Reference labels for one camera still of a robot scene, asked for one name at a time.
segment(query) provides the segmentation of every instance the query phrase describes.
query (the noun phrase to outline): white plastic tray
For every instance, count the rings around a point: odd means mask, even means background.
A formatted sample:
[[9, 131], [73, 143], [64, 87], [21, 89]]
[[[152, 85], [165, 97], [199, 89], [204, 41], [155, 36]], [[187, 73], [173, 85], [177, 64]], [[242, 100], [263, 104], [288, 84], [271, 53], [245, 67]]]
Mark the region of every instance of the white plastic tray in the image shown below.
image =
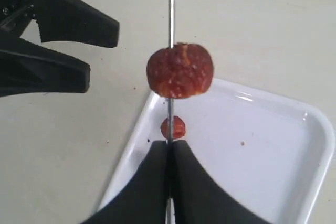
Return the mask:
[[[183, 138], [212, 178], [271, 223], [306, 223], [334, 152], [334, 131], [316, 108], [215, 79], [206, 94], [175, 100]], [[167, 104], [151, 93], [100, 208], [161, 140]]]

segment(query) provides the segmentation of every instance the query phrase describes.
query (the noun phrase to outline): red food item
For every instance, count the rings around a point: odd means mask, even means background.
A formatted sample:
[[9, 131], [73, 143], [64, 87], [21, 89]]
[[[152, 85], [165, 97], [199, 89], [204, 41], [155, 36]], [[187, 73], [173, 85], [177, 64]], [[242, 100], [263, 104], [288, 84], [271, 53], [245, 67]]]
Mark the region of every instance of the red food item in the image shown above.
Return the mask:
[[214, 76], [208, 51], [197, 44], [178, 43], [160, 49], [147, 63], [148, 84], [162, 97], [182, 99], [205, 93]]
[[[169, 138], [168, 118], [161, 124], [161, 133], [165, 139]], [[177, 115], [174, 116], [173, 139], [182, 138], [185, 135], [185, 124]]]

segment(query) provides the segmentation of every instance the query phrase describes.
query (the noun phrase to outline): white tray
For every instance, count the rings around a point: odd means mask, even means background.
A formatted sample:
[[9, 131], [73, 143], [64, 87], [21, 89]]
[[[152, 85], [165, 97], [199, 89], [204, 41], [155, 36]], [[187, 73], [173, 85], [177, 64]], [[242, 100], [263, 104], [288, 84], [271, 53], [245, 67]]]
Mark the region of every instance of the white tray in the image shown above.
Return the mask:
[[[316, 108], [215, 79], [206, 94], [175, 100], [183, 139], [212, 178], [271, 223], [306, 223], [334, 152], [334, 131]], [[161, 140], [167, 104], [151, 93], [100, 208]]]

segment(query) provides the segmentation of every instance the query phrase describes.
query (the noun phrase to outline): tray rim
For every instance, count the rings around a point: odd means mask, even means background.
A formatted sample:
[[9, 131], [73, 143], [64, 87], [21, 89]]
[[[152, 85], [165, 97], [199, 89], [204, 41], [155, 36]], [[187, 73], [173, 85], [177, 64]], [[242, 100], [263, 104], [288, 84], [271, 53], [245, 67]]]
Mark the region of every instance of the tray rim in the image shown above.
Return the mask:
[[[236, 92], [243, 92], [251, 94], [255, 97], [262, 97], [265, 100], [281, 103], [285, 106], [291, 107], [291, 108], [297, 108], [300, 110], [305, 110], [309, 112], [309, 114], [317, 119], [317, 121], [321, 124], [321, 127], [323, 128], [323, 131], [325, 133], [325, 148], [324, 152], [321, 155], [321, 160], [319, 162], [320, 166], [316, 169], [316, 176], [310, 183], [309, 191], [307, 193], [307, 196], [304, 200], [304, 203], [300, 207], [300, 212], [298, 214], [297, 223], [307, 223], [309, 220], [309, 217], [311, 215], [311, 212], [313, 210], [313, 207], [315, 205], [317, 196], [321, 190], [323, 181], [325, 179], [325, 176], [328, 172], [330, 163], [333, 158], [333, 154], [335, 151], [335, 133], [333, 126], [327, 116], [317, 107], [309, 105], [305, 102], [301, 102], [292, 98], [288, 98], [282, 95], [278, 95], [275, 93], [271, 93], [268, 91], [248, 87], [239, 83], [234, 83], [230, 81], [226, 81], [223, 79], [214, 78], [213, 83], [217, 86], [226, 87], [228, 89], [234, 90]], [[125, 160], [127, 160], [129, 153], [132, 151], [132, 149], [135, 146], [136, 139], [137, 139], [137, 132], [140, 129], [141, 121], [145, 117], [145, 115], [148, 112], [148, 108], [150, 108], [151, 104], [156, 104], [156, 102], [160, 99], [160, 97], [153, 91], [150, 91], [149, 96], [143, 106], [143, 109], [140, 113], [140, 115], [137, 118], [136, 124], [134, 126], [134, 129], [131, 133], [130, 138], [127, 141], [127, 144], [122, 152], [122, 155], [115, 167], [115, 170], [113, 172], [113, 175], [110, 179], [110, 182], [103, 194], [102, 200], [100, 202], [100, 205], [98, 207], [98, 210], [103, 208], [105, 205], [107, 205], [112, 199], [110, 199], [108, 196], [110, 192], [113, 190], [113, 186], [115, 183], [115, 176], [119, 174], [119, 172], [122, 169], [122, 165]]]

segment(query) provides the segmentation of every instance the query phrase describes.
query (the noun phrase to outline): beige floor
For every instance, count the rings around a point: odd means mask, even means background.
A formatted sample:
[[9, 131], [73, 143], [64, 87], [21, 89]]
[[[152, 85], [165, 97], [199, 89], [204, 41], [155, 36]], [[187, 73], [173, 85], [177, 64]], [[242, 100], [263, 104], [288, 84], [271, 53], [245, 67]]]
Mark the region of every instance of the beige floor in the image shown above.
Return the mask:
[[[92, 213], [148, 95], [146, 61], [167, 45], [167, 0], [84, 1], [120, 21], [119, 46], [44, 44], [91, 65], [89, 92], [1, 99], [1, 223]], [[335, 17], [336, 0], [176, 0], [176, 40], [204, 44], [216, 77], [308, 102], [335, 127]], [[24, 38], [39, 43], [35, 24]], [[336, 223], [335, 185], [333, 161], [310, 223]]]

